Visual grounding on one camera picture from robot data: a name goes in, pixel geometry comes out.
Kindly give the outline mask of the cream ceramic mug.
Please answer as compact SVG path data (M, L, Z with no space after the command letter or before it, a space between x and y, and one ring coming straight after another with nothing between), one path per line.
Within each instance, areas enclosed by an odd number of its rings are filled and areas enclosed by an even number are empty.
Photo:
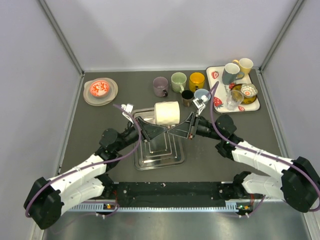
M172 126L180 123L180 105L177 101L157 102L154 105L154 120L157 125Z

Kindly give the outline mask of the brown striped small mug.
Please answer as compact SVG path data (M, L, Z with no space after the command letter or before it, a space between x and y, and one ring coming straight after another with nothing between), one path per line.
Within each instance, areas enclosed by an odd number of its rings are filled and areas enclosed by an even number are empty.
M194 93L191 90L184 90L181 93L182 102L185 107L190 107L193 102Z

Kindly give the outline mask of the light grey ceramic mug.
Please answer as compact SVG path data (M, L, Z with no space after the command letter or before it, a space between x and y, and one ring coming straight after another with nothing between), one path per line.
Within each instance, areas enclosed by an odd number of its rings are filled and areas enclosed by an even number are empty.
M194 98L202 100L205 104L207 104L207 102L211 99L211 94L208 90L206 90L204 88L200 88L194 92Z

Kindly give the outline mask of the purple ceramic mug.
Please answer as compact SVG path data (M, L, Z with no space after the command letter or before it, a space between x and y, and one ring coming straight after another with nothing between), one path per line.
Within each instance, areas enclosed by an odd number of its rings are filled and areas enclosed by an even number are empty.
M157 97L167 97L169 89L169 81L163 77L159 76L153 80L153 91Z

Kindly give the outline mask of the light green ceramic mug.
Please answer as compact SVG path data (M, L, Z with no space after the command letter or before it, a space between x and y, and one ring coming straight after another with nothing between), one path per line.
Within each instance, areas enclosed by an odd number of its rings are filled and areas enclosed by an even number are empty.
M175 93L182 93L187 84L187 76L182 72L175 72L171 76L171 88Z

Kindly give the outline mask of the yellow ceramic mug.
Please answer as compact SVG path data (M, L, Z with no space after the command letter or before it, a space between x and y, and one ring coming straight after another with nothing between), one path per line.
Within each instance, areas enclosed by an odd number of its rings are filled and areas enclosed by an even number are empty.
M194 72L189 77L189 90L195 92L203 89L205 84L205 76L200 72Z

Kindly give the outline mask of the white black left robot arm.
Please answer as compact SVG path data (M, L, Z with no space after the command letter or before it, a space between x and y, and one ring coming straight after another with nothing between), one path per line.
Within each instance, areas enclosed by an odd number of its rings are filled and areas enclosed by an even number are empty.
M45 230L72 207L99 196L109 198L114 187L110 180L103 178L124 159L119 152L132 144L148 142L166 131L166 127L141 117L131 118L122 133L113 128L106 129L98 150L84 162L61 175L49 179L40 177L33 183L23 205L26 217Z

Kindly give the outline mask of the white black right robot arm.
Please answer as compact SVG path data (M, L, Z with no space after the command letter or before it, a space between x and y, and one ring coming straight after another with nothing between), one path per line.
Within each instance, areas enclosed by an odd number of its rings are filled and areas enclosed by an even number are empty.
M215 123L192 112L188 118L167 133L192 139L196 135L218 140L218 153L234 162L262 172L244 171L233 179L233 192L239 198L260 194L285 201L295 210L307 213L320 198L320 177L304 157L290 159L254 147L235 135L236 126L229 115L221 115Z

